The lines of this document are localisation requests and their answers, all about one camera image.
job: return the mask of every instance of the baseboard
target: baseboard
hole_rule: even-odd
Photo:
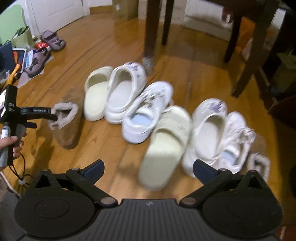
[[[113,12],[113,6],[107,5],[107,6],[97,6],[97,7],[90,7],[89,13],[90,14],[98,14],[98,13],[112,13]]]
[[[184,17],[184,27],[205,32],[209,35],[224,39],[226,41],[229,41],[231,35],[231,30],[221,28],[219,26],[216,26],[215,24],[211,24],[209,22],[190,18],[187,16]]]

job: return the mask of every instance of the finger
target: finger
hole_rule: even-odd
[[[20,147],[23,147],[24,146],[24,141],[23,140],[20,140],[20,144],[19,144]]]
[[[21,153],[20,153],[20,152],[18,152],[18,153],[13,153],[12,155],[13,155],[13,157],[15,157],[15,158],[19,158],[19,157],[21,156]]]
[[[22,151],[22,148],[20,146],[16,146],[12,150],[13,150],[14,153],[19,153],[19,152]]]
[[[0,139],[0,149],[3,147],[9,146],[17,141],[17,136],[4,137]]]

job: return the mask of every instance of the dark wooden table leg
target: dark wooden table leg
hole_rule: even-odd
[[[165,22],[163,24],[163,45],[166,45],[168,40],[168,32],[170,30],[170,22],[172,21],[174,0],[167,0],[165,7]]]
[[[224,62],[228,63],[229,60],[231,59],[231,56],[234,52],[235,46],[237,44],[237,39],[239,37],[239,29],[240,29],[240,24],[242,21],[242,16],[240,15],[234,15],[233,16],[233,25],[232,25],[232,31],[231,31],[231,37],[228,43],[227,50],[224,55]]]
[[[148,75],[153,73],[153,56],[162,0],[148,0],[143,66]]]
[[[263,12],[259,16],[255,26],[250,57],[240,79],[232,90],[232,95],[236,98],[244,91],[254,71],[261,67],[268,57],[267,50],[263,49],[263,45],[267,35],[267,29],[272,23],[278,6],[279,2],[277,0],[265,1]]]

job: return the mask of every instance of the green bag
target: green bag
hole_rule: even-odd
[[[13,48],[27,48],[28,46],[35,47],[32,34],[29,28],[20,36],[11,40]]]

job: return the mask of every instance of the wooden baseboard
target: wooden baseboard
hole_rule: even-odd
[[[97,7],[90,7],[89,13],[90,14],[98,14],[98,13],[112,13],[113,12],[113,6],[97,6]]]

